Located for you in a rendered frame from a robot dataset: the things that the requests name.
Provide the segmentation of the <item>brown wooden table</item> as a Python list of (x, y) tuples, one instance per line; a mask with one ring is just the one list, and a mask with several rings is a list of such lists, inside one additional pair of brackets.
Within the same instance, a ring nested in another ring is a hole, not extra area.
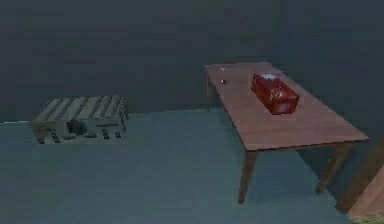
[[(268, 62), (212, 64), (205, 67), (207, 86), (224, 105), (241, 142), (244, 159), (238, 202), (245, 202), (256, 158), (263, 151), (331, 146), (334, 151), (315, 188), (320, 194), (339, 170), (351, 147), (368, 136)], [(300, 96), (292, 114), (272, 115), (251, 90), (254, 73), (278, 76)]]

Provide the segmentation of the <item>brown wooden furniture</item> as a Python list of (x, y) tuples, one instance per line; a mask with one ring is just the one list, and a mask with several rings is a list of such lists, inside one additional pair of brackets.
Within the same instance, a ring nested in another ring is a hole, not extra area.
[(335, 207), (351, 218), (384, 213), (384, 137), (371, 150)]

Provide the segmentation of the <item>grey slatted crate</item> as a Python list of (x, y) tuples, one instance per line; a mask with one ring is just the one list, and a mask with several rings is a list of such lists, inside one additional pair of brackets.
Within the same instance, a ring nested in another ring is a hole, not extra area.
[(128, 120), (126, 96), (82, 96), (47, 100), (28, 124), (39, 144), (71, 144), (121, 139)]

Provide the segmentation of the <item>red toolbox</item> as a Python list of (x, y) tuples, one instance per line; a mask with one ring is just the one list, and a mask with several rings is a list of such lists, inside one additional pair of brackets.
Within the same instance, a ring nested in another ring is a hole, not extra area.
[(272, 115), (294, 113), (300, 99), (293, 89), (271, 73), (254, 73), (251, 90)]

